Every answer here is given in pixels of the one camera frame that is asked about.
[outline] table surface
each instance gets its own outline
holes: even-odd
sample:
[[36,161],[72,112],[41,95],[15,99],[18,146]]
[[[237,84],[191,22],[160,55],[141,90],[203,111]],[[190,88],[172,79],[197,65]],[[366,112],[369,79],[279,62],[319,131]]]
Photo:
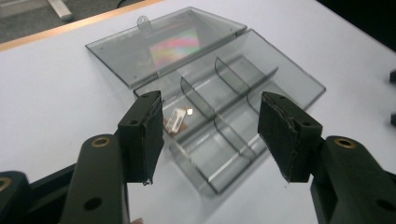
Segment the table surface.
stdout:
[[[166,0],[0,52],[0,171],[36,181],[76,162],[81,144],[114,133],[134,94],[84,47],[193,6],[255,29],[324,84],[308,113],[323,137],[363,143],[396,173],[396,54],[313,0]],[[271,156],[215,199],[201,196],[165,148],[154,185],[129,185],[132,218],[145,223],[317,223],[309,184],[288,184]]]

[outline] transparent lid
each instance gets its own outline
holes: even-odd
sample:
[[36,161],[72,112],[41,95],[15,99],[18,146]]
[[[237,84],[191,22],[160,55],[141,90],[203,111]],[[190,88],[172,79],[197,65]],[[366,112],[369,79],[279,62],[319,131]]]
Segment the transparent lid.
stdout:
[[246,25],[188,7],[88,44],[128,87],[133,88],[234,38]]

